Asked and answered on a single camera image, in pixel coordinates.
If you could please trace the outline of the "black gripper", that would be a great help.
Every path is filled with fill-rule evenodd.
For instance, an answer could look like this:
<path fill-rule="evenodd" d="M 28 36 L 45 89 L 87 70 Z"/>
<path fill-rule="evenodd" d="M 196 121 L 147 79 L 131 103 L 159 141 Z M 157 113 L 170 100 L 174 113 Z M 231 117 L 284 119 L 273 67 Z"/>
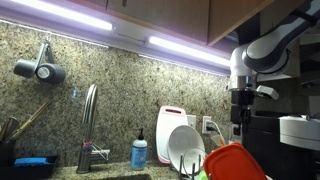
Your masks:
<path fill-rule="evenodd" d="M 252 91 L 231 92 L 231 122 L 233 124 L 248 124 L 251 121 L 251 108 L 254 102 Z"/>

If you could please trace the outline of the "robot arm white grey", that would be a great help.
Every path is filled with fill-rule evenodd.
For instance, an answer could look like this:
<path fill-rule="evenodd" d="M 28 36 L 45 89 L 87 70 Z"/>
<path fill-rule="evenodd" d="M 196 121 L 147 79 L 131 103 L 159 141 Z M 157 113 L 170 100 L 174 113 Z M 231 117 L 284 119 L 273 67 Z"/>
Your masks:
<path fill-rule="evenodd" d="M 231 74 L 226 89 L 231 93 L 233 124 L 250 123 L 251 106 L 256 96 L 279 97 L 271 87 L 256 86 L 257 77 L 281 74 L 289 65 L 289 45 L 318 24 L 319 19 L 320 1 L 307 0 L 279 25 L 232 52 Z"/>

